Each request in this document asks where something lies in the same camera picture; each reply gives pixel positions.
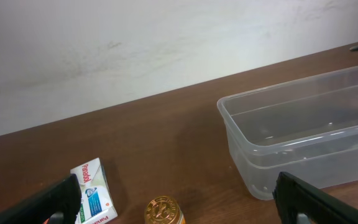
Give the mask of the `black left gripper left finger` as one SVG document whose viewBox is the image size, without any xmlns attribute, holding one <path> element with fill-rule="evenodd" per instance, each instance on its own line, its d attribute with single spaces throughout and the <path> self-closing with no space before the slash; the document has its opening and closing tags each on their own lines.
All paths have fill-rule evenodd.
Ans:
<svg viewBox="0 0 358 224">
<path fill-rule="evenodd" d="M 74 224 L 81 207 L 78 178 L 63 180 L 0 212 L 0 224 Z"/>
</svg>

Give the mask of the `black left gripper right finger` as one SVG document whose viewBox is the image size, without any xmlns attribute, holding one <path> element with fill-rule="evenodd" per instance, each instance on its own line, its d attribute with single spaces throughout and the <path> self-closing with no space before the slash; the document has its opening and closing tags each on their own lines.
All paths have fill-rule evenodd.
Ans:
<svg viewBox="0 0 358 224">
<path fill-rule="evenodd" d="M 358 209 L 288 172 L 279 173 L 272 195 L 284 224 L 358 224 Z"/>
</svg>

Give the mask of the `white Panadol medicine box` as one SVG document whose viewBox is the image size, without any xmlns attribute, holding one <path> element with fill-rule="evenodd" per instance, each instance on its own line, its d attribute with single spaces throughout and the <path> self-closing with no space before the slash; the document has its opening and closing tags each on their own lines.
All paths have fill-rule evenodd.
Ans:
<svg viewBox="0 0 358 224">
<path fill-rule="evenodd" d="M 75 224 L 104 224 L 117 217 L 117 211 L 99 158 L 70 170 L 75 174 L 81 190 L 80 210 Z"/>
</svg>

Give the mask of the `clear plastic container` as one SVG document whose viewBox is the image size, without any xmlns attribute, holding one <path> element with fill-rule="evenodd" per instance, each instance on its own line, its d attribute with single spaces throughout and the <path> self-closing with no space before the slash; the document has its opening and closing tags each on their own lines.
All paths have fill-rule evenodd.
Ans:
<svg viewBox="0 0 358 224">
<path fill-rule="evenodd" d="M 250 194 L 281 172 L 325 188 L 358 180 L 358 66 L 225 96 L 230 155 Z"/>
</svg>

